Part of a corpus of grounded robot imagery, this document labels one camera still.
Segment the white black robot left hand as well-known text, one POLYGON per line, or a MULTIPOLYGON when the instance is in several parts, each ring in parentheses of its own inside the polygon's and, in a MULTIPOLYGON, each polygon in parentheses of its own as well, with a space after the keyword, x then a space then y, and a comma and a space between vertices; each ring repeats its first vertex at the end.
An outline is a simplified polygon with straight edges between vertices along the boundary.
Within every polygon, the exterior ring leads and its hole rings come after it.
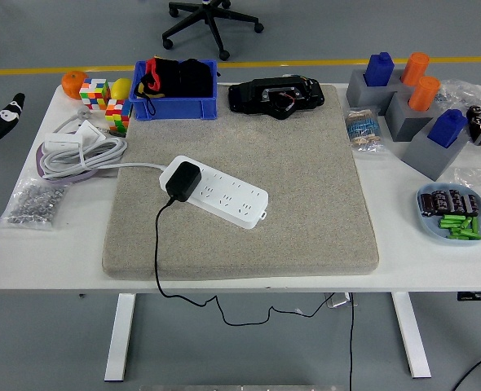
POLYGON ((6 107, 0 110, 0 140, 18 124, 24 101, 25 94, 18 93, 6 107))

